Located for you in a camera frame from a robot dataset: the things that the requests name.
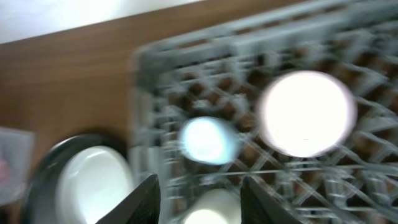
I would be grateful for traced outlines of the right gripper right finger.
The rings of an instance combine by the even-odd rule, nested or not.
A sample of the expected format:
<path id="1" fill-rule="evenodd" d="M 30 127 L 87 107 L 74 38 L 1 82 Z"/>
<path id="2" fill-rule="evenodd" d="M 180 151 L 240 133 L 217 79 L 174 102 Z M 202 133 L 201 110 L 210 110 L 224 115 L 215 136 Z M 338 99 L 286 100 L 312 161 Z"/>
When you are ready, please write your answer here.
<path id="1" fill-rule="evenodd" d="M 252 177 L 243 179 L 240 204 L 242 224 L 301 224 Z"/>

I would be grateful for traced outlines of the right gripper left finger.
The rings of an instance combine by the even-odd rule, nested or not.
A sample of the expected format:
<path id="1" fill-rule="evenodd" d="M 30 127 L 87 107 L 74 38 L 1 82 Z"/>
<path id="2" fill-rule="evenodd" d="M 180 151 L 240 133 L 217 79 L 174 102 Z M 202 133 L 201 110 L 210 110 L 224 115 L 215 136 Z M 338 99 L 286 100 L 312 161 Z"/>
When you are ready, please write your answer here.
<path id="1" fill-rule="evenodd" d="M 160 202 L 159 178 L 151 174 L 96 224 L 158 224 Z"/>

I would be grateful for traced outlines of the cream white cup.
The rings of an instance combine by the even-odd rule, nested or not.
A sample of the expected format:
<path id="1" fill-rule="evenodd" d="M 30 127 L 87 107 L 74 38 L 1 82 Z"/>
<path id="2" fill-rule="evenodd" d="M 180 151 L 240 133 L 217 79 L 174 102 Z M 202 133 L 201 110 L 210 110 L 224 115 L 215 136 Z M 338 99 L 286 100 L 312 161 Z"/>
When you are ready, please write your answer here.
<path id="1" fill-rule="evenodd" d="M 183 224 L 241 224 L 240 199 L 226 189 L 205 192 L 188 209 Z"/>

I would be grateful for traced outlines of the light blue plate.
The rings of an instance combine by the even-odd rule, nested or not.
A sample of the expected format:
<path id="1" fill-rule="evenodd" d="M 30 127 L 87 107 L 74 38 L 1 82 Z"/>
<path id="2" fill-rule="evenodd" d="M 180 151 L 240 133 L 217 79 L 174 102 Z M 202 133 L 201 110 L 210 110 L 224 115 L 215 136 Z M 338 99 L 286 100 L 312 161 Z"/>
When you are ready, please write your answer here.
<path id="1" fill-rule="evenodd" d="M 67 162 L 58 178 L 57 222 L 97 223 L 135 187 L 127 161 L 118 151 L 108 146 L 84 149 Z"/>

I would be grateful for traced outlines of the blue cup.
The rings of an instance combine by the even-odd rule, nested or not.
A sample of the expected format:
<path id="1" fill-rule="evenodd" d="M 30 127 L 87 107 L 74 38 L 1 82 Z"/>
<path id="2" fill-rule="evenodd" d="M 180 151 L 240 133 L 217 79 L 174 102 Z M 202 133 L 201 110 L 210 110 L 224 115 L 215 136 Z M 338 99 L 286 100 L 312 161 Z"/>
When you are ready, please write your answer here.
<path id="1" fill-rule="evenodd" d="M 178 142 L 187 159 L 212 166 L 233 162 L 243 146 L 238 130 L 230 122 L 212 116 L 184 122 Z"/>

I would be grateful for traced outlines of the pink bowl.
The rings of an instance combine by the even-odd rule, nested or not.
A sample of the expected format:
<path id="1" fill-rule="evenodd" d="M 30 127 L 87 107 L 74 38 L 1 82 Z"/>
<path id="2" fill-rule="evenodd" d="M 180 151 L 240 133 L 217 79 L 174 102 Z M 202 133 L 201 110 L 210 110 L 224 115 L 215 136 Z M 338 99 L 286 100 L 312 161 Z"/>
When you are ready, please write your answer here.
<path id="1" fill-rule="evenodd" d="M 260 138 L 292 157 L 318 157 L 344 143 L 358 118 L 356 99 L 337 78 L 299 70 L 268 84 L 256 103 Z"/>

